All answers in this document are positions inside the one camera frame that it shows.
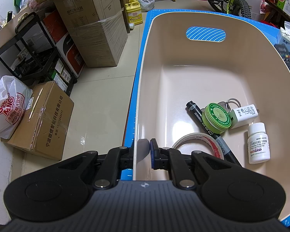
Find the tape roll red white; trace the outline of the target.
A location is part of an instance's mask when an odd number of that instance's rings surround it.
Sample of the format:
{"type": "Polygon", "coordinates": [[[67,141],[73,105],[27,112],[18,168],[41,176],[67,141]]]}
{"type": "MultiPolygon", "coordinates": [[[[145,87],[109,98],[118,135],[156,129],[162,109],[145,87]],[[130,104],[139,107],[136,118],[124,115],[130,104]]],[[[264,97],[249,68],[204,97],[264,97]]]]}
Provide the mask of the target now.
{"type": "Polygon", "coordinates": [[[179,150],[185,155],[191,155],[193,151],[200,150],[224,160],[222,149],[217,141],[210,135],[200,132],[194,132],[181,137],[174,143],[172,148],[179,150]]]}

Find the black marker pen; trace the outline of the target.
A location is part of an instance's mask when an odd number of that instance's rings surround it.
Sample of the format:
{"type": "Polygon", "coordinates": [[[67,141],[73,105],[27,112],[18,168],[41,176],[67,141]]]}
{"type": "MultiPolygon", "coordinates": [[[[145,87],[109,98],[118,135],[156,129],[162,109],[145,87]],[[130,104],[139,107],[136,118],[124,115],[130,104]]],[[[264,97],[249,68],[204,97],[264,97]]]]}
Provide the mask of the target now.
{"type": "Polygon", "coordinates": [[[200,108],[193,101],[188,102],[186,104],[186,108],[190,116],[195,120],[195,122],[200,124],[204,132],[210,135],[212,138],[214,138],[214,140],[218,143],[223,152],[225,160],[238,166],[241,166],[240,162],[237,160],[237,158],[235,157],[235,155],[233,154],[233,152],[231,151],[230,147],[227,145],[223,137],[219,134],[213,133],[206,127],[206,125],[202,120],[202,111],[200,110],[200,108]]]}

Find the green tape roll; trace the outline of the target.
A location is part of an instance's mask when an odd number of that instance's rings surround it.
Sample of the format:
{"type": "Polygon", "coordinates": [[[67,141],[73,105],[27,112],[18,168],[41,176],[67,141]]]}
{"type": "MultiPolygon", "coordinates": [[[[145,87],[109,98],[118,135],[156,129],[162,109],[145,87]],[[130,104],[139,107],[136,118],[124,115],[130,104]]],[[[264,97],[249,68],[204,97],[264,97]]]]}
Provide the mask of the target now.
{"type": "Polygon", "coordinates": [[[222,134],[231,127],[231,118],[227,111],[217,103],[209,103],[202,112],[205,126],[215,134],[222,134]]]}

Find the silver keys with ring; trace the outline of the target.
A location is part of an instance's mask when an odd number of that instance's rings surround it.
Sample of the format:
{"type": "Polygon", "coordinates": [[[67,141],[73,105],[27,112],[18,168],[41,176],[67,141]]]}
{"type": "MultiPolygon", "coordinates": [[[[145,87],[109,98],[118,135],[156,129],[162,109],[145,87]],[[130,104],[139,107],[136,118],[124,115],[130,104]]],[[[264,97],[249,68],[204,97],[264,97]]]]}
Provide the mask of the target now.
{"type": "Polygon", "coordinates": [[[227,112],[231,111],[230,104],[235,104],[236,108],[241,107],[241,103],[236,98],[229,98],[227,101],[218,102],[218,105],[220,105],[227,112]]]}

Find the white usb charger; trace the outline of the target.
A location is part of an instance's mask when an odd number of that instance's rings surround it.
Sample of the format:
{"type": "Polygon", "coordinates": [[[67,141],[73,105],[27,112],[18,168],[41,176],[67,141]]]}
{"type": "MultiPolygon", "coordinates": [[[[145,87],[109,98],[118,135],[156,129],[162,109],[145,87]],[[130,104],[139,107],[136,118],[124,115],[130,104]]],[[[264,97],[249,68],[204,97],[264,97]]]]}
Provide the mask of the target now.
{"type": "Polygon", "coordinates": [[[232,109],[228,114],[231,119],[230,129],[248,125],[258,117],[258,111],[254,104],[232,109]]]}

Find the white pill bottle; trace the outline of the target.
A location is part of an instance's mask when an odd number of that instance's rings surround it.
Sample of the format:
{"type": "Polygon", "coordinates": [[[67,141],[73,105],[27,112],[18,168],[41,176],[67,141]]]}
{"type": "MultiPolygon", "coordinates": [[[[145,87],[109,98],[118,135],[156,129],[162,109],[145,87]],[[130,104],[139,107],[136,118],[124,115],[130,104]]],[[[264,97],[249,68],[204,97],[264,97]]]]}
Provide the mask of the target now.
{"type": "Polygon", "coordinates": [[[248,161],[251,165],[270,160],[269,138],[264,123],[254,123],[248,127],[248,161]]]}

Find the black remote control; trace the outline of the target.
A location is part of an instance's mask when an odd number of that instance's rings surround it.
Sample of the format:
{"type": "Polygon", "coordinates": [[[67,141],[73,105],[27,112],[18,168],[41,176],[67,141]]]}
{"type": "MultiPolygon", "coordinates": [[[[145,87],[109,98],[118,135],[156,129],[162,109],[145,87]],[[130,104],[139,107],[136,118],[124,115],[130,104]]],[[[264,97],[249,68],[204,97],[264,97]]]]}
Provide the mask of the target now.
{"type": "Polygon", "coordinates": [[[279,52],[280,56],[290,70],[290,52],[286,46],[284,44],[275,44],[274,47],[276,48],[277,52],[279,52]]]}

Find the cardboard box on floor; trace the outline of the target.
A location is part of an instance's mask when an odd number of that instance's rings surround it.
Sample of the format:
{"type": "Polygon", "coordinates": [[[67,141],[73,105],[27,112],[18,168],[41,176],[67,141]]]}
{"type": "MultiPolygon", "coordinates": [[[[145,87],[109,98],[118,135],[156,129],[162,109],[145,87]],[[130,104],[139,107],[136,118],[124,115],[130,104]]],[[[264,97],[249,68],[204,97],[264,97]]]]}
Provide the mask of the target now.
{"type": "Polygon", "coordinates": [[[35,85],[33,94],[10,139],[1,141],[24,152],[60,161],[74,102],[55,83],[35,85]]]}

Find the white red plastic bag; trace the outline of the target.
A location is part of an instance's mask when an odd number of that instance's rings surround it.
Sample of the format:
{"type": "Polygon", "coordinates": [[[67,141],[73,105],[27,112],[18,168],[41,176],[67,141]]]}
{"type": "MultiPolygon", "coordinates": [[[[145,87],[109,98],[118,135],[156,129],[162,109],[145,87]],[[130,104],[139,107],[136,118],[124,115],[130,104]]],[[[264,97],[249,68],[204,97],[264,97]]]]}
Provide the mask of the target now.
{"type": "Polygon", "coordinates": [[[16,77],[0,79],[0,138],[11,138],[31,97],[32,89],[16,77]]]}

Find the black metal shelf cart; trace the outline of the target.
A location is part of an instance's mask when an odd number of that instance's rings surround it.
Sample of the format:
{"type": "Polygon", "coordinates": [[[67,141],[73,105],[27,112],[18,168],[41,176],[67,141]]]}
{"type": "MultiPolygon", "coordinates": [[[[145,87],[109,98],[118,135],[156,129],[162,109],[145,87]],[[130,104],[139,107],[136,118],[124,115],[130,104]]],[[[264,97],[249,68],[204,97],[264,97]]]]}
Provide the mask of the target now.
{"type": "Polygon", "coordinates": [[[28,86],[55,81],[70,95],[77,78],[38,15],[24,13],[12,33],[0,47],[0,62],[7,70],[28,86]]]}

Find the yellow detergent jug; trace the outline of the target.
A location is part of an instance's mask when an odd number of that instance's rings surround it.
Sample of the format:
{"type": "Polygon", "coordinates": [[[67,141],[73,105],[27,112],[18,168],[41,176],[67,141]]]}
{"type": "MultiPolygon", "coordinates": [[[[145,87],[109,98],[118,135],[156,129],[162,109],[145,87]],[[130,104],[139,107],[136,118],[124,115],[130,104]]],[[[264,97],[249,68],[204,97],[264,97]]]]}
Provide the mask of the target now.
{"type": "Polygon", "coordinates": [[[138,0],[129,0],[125,4],[125,10],[130,24],[139,25],[143,23],[141,6],[138,0]]]}

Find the large cardboard box stack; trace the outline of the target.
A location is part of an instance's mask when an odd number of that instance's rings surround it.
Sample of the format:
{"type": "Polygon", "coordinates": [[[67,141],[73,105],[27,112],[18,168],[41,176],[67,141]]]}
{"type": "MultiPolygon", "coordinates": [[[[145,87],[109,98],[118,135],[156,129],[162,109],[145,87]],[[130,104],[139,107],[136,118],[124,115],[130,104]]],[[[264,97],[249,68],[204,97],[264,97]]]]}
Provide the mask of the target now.
{"type": "Polygon", "coordinates": [[[118,65],[128,34],[120,0],[53,0],[89,68],[118,65]]]}

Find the grey plastic bag floor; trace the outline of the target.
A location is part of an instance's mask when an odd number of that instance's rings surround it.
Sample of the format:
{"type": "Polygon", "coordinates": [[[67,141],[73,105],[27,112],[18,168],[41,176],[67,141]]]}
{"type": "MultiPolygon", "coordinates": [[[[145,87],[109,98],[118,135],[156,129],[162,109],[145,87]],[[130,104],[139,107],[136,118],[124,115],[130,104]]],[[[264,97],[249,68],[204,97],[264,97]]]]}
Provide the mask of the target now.
{"type": "Polygon", "coordinates": [[[141,6],[142,12],[148,12],[154,9],[155,0],[138,0],[141,6]]]}

